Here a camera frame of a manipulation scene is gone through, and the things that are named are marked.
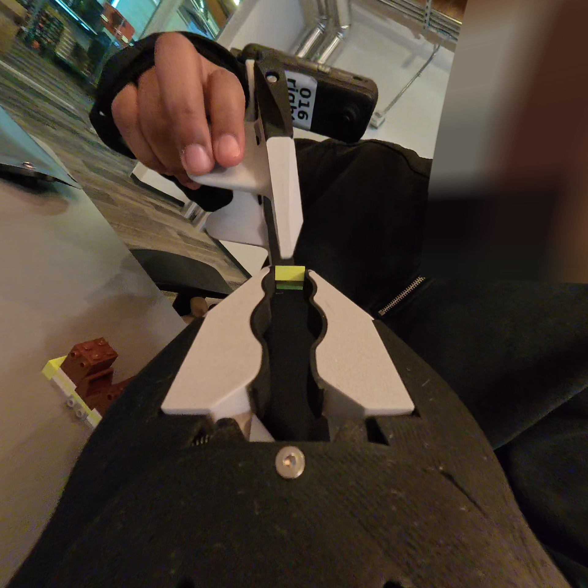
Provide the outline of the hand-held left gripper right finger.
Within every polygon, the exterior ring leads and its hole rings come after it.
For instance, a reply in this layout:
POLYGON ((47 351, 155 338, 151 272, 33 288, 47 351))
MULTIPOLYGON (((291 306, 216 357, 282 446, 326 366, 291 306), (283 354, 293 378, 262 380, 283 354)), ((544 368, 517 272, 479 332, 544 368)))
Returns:
POLYGON ((327 418, 410 415, 415 405, 373 319, 314 270, 311 302, 323 329, 314 348, 313 376, 327 418))

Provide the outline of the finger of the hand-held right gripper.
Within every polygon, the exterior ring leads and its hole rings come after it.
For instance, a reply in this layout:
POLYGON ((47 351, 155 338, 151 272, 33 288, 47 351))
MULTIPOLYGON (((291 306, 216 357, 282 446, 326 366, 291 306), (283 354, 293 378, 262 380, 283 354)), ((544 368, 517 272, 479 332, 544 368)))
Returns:
POLYGON ((291 261, 303 225, 295 142, 272 137, 267 143, 269 188, 263 195, 263 216, 271 261, 291 261))

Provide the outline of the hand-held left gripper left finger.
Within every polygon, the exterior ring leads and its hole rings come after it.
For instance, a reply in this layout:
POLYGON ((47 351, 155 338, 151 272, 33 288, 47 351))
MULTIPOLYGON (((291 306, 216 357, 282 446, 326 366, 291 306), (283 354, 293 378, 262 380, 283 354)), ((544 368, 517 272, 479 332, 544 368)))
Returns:
POLYGON ((274 293, 273 271, 263 268, 208 312, 161 404, 164 413, 232 418, 247 440, 274 441, 261 422, 270 400, 265 335, 274 293))

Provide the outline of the brown and lime brick assembly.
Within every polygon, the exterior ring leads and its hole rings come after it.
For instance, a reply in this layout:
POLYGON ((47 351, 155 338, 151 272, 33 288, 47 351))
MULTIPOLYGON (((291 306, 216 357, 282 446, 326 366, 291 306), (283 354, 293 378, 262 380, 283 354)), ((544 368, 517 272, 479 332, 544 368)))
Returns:
POLYGON ((49 360, 41 373, 61 391, 76 417, 94 430, 132 381, 114 382, 117 358, 116 350, 99 337, 77 343, 67 355, 49 360))

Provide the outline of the person's right hand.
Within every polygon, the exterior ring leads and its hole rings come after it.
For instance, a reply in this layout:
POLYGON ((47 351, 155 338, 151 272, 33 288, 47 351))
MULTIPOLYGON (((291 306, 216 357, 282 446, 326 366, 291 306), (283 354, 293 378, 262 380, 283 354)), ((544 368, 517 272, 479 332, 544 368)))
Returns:
POLYGON ((198 189, 193 177, 241 163, 246 98, 237 76, 200 55, 179 32, 155 42, 154 66, 114 98, 114 123, 147 168, 198 189))

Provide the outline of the silver ventilation ducts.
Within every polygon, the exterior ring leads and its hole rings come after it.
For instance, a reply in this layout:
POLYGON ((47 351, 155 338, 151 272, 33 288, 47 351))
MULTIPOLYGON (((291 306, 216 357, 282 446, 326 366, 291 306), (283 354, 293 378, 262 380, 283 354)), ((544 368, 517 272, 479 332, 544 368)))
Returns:
POLYGON ((315 23, 293 50, 298 58, 327 65, 333 63, 349 36, 352 25, 350 1, 315 1, 315 23))

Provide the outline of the black office chair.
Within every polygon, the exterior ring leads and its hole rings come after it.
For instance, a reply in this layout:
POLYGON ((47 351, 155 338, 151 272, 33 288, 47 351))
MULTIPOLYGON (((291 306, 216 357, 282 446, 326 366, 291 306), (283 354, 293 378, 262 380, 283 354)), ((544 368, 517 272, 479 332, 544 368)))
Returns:
POLYGON ((161 291, 176 295, 172 306, 180 316, 190 313, 192 298, 224 299, 232 293, 219 271, 202 261, 152 249, 130 253, 161 291))

